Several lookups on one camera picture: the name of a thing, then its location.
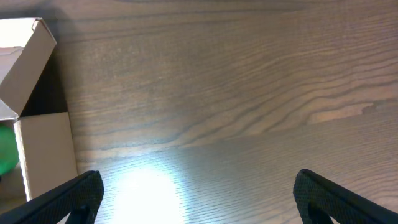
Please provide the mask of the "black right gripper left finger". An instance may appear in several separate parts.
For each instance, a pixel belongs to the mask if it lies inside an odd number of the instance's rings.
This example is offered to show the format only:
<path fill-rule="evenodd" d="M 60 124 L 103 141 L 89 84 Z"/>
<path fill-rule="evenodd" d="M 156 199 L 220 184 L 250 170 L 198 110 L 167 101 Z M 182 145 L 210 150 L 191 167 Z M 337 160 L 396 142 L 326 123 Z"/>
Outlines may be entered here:
<path fill-rule="evenodd" d="M 1 224 L 94 223 L 104 195 L 98 171 L 84 174 L 1 215 Z"/>

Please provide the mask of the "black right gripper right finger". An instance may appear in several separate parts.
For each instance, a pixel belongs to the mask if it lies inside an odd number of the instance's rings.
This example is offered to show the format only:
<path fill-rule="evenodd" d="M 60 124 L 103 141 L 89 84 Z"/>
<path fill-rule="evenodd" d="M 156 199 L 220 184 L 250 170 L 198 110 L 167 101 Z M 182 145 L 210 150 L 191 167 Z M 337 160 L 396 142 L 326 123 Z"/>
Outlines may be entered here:
<path fill-rule="evenodd" d="M 306 224 L 397 223 L 397 214 L 308 169 L 299 171 L 293 195 Z"/>

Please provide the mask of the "green tape roll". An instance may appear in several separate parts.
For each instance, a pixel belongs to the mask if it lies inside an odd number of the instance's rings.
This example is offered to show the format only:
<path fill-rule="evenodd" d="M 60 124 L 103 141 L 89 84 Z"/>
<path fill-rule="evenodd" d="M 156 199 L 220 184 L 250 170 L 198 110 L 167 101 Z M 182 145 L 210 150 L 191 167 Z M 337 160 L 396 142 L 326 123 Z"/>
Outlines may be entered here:
<path fill-rule="evenodd" d="M 1 124 L 1 176 L 7 174 L 19 162 L 19 153 L 14 131 Z"/>

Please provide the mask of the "cardboard box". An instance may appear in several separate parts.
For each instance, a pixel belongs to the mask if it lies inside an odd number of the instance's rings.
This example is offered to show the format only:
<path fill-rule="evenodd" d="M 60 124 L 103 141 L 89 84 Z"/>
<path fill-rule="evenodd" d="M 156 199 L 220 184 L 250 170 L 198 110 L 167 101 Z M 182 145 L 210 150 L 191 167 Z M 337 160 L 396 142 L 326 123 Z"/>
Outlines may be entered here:
<path fill-rule="evenodd" d="M 68 111 L 51 71 L 57 44 L 41 17 L 1 19 L 1 130 L 16 165 L 1 174 L 1 213 L 78 175 Z"/>

